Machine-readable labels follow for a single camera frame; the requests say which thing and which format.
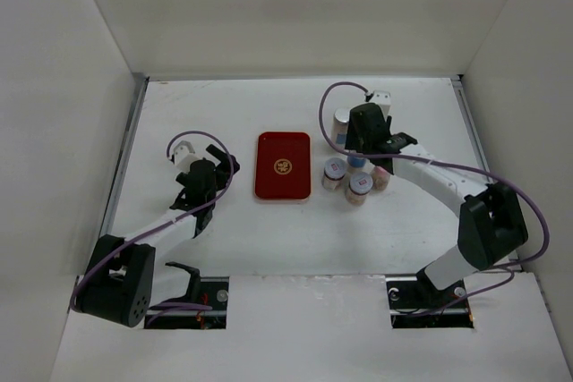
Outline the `blue label shaker bottle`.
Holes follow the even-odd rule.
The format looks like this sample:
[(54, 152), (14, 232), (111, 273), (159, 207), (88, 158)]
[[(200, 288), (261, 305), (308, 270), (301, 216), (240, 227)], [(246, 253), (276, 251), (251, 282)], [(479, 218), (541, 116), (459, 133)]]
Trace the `blue label shaker bottle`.
[(346, 157), (346, 162), (348, 164), (347, 171), (349, 174), (363, 172), (369, 165), (369, 160), (367, 158), (352, 155)]

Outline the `blue lid spice jar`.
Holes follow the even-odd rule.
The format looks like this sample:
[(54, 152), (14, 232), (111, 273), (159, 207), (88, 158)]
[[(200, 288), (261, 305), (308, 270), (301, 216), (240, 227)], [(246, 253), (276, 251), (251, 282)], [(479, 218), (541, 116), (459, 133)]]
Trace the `blue lid spice jar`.
[(344, 180), (347, 172), (346, 161), (339, 157), (329, 158), (323, 167), (322, 186), (334, 191)]
[(366, 172), (357, 172), (350, 176), (345, 196), (346, 200), (353, 205), (361, 206), (364, 204), (368, 194), (372, 190), (373, 179)]

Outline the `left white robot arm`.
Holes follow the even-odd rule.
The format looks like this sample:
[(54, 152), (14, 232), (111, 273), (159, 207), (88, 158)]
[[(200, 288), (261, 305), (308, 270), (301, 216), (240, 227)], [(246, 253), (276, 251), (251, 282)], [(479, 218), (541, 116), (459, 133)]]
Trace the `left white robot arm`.
[(73, 290), (73, 311), (125, 326), (146, 325), (150, 310), (205, 311), (199, 269), (175, 261), (174, 250), (197, 238), (209, 225), (217, 200), (240, 166), (223, 145), (209, 145), (196, 156), (182, 141), (172, 155), (182, 189), (169, 209), (150, 225), (124, 237), (98, 238), (83, 278)]

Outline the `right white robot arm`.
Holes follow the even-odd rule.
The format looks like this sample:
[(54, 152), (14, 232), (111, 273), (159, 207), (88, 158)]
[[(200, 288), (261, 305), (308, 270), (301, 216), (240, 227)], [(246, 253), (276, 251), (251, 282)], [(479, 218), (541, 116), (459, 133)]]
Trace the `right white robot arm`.
[(416, 138), (391, 133), (380, 106), (365, 103), (350, 110), (345, 148), (415, 184), (458, 218), (457, 243), (416, 274), (415, 296), (423, 305), (438, 305), (454, 283), (492, 267), (528, 240), (514, 190), (442, 166)]

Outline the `silver lid shaker bottle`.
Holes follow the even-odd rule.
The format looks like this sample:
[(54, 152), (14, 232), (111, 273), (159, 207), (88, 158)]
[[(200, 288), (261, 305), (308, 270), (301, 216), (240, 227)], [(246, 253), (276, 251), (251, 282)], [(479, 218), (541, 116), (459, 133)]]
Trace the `silver lid shaker bottle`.
[(330, 138), (339, 148), (344, 149), (350, 119), (350, 109), (347, 107), (338, 108), (333, 114)]

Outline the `pink spice jar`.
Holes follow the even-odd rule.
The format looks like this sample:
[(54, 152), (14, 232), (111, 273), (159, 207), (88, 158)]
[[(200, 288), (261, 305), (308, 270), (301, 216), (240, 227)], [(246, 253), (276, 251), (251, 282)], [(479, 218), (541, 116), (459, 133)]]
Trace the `pink spice jar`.
[(376, 191), (385, 191), (389, 185), (391, 174), (380, 166), (375, 166), (371, 170), (373, 188)]

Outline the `red rectangular tray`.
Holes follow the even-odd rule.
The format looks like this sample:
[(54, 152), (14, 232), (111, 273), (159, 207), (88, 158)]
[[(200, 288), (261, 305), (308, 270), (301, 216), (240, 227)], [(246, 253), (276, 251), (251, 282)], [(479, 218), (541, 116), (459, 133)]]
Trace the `red rectangular tray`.
[(254, 195), (302, 201), (312, 192), (311, 139), (305, 132), (264, 132), (257, 141)]

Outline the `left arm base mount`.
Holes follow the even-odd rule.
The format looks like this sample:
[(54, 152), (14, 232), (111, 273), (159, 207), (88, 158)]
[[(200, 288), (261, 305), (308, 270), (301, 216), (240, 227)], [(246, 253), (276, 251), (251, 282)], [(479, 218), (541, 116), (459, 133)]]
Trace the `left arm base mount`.
[(230, 279), (203, 276), (174, 261), (154, 278), (145, 329), (220, 330), (227, 327)]

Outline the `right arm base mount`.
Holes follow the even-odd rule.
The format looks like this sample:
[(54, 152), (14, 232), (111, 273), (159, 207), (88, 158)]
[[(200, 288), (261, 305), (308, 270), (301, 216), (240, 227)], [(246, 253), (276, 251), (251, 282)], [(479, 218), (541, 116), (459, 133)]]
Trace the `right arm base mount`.
[(445, 290), (426, 287), (416, 276), (387, 276), (390, 324), (395, 329), (473, 328), (463, 280)]

